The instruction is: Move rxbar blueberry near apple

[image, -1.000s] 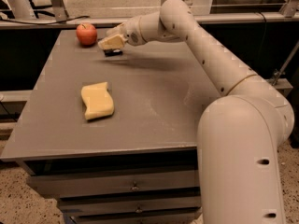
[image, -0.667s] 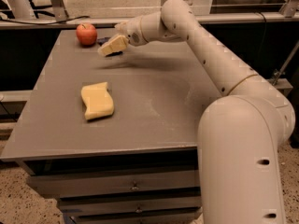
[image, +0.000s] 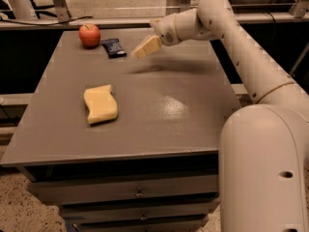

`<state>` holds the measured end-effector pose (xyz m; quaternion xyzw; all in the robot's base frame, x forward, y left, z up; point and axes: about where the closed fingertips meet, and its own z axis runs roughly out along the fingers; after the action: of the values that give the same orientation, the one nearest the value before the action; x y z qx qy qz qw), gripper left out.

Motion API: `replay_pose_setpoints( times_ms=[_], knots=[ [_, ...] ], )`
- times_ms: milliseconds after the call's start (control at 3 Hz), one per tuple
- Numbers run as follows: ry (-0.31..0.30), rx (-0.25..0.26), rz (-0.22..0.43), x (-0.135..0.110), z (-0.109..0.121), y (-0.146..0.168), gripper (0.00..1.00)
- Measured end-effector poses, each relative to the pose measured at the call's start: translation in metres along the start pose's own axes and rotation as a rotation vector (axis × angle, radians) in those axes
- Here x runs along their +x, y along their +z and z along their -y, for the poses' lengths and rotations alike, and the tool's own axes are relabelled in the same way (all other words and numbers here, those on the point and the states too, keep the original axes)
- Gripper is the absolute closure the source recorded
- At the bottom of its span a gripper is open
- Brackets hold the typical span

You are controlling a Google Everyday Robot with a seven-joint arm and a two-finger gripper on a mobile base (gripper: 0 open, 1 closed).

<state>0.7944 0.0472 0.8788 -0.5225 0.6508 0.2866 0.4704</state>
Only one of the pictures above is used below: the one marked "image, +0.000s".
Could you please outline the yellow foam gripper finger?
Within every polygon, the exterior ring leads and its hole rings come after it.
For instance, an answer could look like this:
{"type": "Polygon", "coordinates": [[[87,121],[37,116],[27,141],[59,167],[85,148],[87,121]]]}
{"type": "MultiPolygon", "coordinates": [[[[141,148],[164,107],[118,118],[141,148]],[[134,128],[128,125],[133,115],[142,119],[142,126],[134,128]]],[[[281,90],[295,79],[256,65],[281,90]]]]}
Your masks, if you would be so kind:
{"type": "Polygon", "coordinates": [[[148,36],[132,50],[130,57],[133,59],[141,59],[157,52],[161,49],[161,46],[162,42],[159,36],[148,36]]]}

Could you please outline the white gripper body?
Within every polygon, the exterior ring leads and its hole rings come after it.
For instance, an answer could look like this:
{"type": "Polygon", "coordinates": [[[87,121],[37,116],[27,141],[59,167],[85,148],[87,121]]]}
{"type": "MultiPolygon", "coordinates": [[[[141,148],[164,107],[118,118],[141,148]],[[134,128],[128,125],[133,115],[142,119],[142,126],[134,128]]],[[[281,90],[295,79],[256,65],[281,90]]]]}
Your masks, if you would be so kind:
{"type": "Polygon", "coordinates": [[[150,25],[161,42],[166,46],[178,43],[178,36],[175,26],[175,14],[169,14],[162,18],[155,18],[150,21],[150,25]]]}

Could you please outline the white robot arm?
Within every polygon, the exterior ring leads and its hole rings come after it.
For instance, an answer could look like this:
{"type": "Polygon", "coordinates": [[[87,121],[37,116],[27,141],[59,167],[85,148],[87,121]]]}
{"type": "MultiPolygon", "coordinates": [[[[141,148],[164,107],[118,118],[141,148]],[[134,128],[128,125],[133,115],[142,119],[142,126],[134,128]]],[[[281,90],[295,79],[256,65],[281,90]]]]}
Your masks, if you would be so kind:
{"type": "Polygon", "coordinates": [[[219,143],[222,232],[309,232],[304,166],[309,96],[240,26],[228,0],[151,20],[142,58],[186,40],[219,39],[251,99],[225,123],[219,143]]]}

